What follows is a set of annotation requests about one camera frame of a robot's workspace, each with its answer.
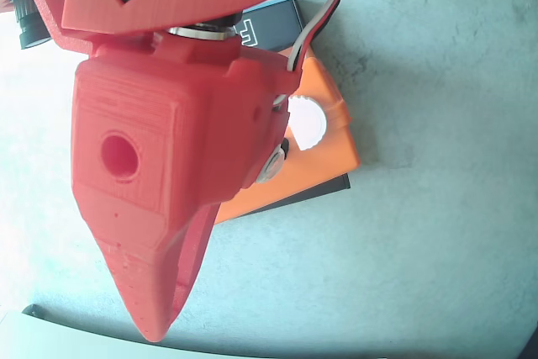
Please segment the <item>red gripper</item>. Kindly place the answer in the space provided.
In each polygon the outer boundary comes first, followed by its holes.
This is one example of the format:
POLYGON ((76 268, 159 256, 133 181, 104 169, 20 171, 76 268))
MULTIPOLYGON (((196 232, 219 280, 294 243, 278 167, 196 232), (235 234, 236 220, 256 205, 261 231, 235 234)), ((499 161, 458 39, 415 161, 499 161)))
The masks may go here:
POLYGON ((76 69, 76 203, 85 217, 171 217, 170 324, 193 289, 219 203, 280 168, 272 152, 300 78, 282 51, 301 25, 286 0, 246 13, 234 40, 120 42, 76 69))

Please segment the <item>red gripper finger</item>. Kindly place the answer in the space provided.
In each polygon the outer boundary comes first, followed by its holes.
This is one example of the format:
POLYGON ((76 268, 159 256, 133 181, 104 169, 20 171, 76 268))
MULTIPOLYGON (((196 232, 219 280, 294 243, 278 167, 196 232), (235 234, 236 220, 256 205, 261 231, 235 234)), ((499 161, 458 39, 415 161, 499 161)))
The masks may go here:
POLYGON ((133 322, 148 341, 162 341, 171 327, 177 236, 171 212, 144 209, 87 186, 74 193, 133 322))

